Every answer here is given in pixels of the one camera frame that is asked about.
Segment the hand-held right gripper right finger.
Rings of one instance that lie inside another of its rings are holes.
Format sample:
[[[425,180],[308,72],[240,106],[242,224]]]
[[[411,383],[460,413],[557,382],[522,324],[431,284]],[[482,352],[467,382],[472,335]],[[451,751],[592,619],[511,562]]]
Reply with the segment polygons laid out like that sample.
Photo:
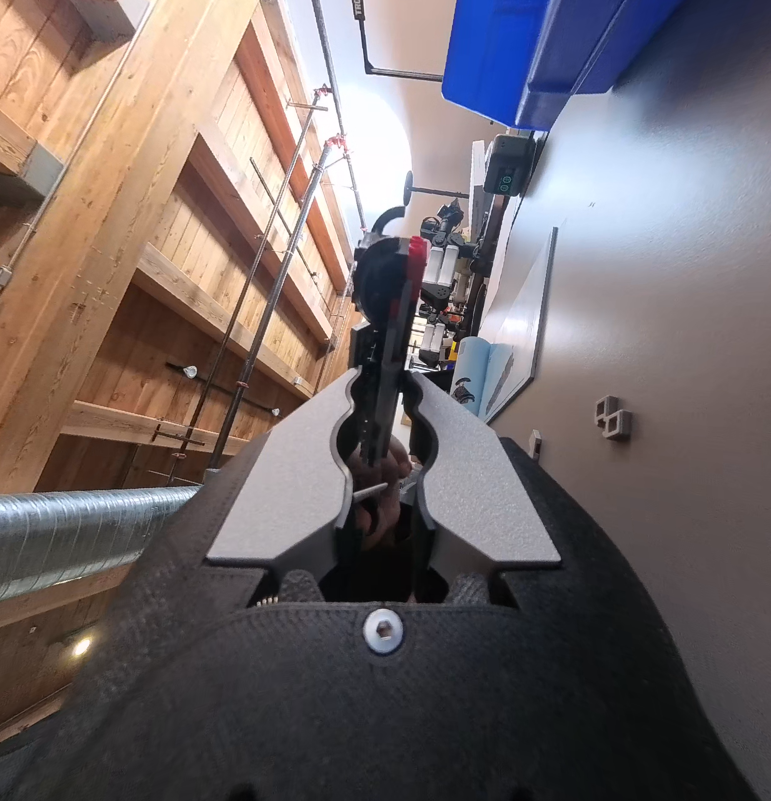
[[[560,554],[498,436],[434,385],[407,373],[404,408],[421,470],[413,501],[421,573],[560,566]]]

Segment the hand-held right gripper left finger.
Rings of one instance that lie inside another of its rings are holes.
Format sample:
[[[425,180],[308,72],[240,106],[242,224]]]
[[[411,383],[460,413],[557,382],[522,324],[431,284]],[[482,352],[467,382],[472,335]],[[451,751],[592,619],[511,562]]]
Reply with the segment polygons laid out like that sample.
[[[217,566],[328,573],[352,504],[338,435],[353,411],[351,368],[278,423],[263,444],[207,553]]]

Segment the small grey brick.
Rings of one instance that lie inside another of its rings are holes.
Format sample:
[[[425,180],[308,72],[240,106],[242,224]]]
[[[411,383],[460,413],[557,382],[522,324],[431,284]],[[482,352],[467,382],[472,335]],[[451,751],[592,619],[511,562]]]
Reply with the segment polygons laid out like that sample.
[[[632,434],[633,416],[630,410],[620,406],[619,398],[606,395],[595,405],[594,423],[606,440],[628,441]]]

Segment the light blue instruction booklet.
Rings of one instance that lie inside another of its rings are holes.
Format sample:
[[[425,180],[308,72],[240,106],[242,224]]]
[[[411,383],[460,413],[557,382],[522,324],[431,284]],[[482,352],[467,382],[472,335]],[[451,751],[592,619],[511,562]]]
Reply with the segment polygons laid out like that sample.
[[[468,336],[460,342],[450,395],[485,423],[536,374],[558,233],[553,227],[494,340]]]

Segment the black grey toy brick assembly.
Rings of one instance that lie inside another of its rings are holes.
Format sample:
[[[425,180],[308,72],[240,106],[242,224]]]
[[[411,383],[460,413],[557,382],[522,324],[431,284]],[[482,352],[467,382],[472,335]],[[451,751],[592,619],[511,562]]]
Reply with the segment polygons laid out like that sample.
[[[363,318],[350,334],[349,365],[359,370],[352,399],[360,457],[370,467],[379,466],[389,450],[429,258],[428,242],[422,237],[384,231],[405,212],[405,206],[383,212],[354,251],[352,300]]]

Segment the blue plastic storage bin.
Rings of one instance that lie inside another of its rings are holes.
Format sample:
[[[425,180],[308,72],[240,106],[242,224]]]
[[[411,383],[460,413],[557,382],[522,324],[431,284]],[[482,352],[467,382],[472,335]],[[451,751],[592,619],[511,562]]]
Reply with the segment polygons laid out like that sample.
[[[440,91],[495,123],[549,132],[600,95],[680,1],[458,1]]]

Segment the person's left hand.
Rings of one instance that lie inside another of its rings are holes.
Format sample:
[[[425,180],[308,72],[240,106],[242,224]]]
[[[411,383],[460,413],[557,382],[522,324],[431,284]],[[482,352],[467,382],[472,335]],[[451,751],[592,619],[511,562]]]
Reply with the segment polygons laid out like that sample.
[[[375,466],[362,458],[358,448],[350,456],[348,467],[355,492],[385,484],[379,493],[352,503],[355,529],[362,535],[361,550],[391,545],[401,515],[400,485],[412,471],[407,450],[391,436],[387,454]]]

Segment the black floor lamp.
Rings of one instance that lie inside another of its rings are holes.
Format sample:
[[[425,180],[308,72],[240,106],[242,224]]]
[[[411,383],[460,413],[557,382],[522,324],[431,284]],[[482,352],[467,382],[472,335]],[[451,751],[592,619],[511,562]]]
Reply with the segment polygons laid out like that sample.
[[[448,199],[455,199],[456,201],[460,199],[470,199],[469,193],[459,192],[459,191],[450,191],[450,190],[441,190],[435,188],[427,188],[418,186],[414,182],[414,175],[411,170],[409,170],[405,176],[404,180],[404,188],[403,188],[403,195],[402,195],[402,205],[407,207],[410,205],[412,196],[416,194],[421,195],[431,195],[437,197],[443,197]]]

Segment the black battery charger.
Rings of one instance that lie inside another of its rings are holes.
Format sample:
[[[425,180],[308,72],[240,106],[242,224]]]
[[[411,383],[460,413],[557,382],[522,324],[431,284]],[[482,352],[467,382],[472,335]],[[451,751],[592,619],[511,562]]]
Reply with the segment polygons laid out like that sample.
[[[521,196],[535,164],[533,136],[498,135],[486,153],[483,190],[490,195]]]

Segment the black pipe stand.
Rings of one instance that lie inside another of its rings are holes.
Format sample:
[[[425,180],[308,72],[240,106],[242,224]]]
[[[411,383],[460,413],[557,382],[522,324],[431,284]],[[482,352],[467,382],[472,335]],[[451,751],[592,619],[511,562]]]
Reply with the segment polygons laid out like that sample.
[[[422,82],[422,83],[436,83],[443,82],[443,75],[430,74],[418,71],[403,71],[390,68],[381,68],[374,66],[369,57],[369,47],[365,29],[365,13],[363,1],[352,1],[352,13],[356,20],[360,31],[360,43],[364,63],[364,73],[370,76],[383,77],[383,78],[396,78],[408,81]]]

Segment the silver ventilation duct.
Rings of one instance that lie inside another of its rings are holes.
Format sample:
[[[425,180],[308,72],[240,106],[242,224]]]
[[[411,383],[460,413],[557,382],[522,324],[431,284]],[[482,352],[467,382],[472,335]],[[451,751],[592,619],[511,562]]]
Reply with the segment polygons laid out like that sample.
[[[0,495],[0,602],[133,562],[199,489]]]

